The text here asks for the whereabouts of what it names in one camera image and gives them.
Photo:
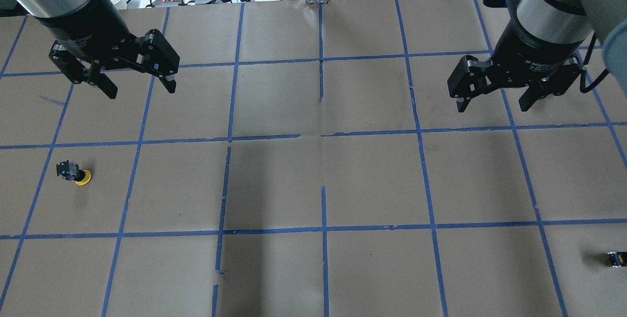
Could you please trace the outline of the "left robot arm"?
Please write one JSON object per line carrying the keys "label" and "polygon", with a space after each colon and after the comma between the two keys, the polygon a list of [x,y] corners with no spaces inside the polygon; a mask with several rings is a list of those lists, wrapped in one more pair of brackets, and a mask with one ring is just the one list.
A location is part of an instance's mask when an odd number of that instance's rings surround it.
{"label": "left robot arm", "polygon": [[53,35],[48,57],[71,83],[88,83],[115,99],[118,87],[105,72],[132,69],[175,92],[179,54],[158,29],[132,34],[110,0],[16,1]]}

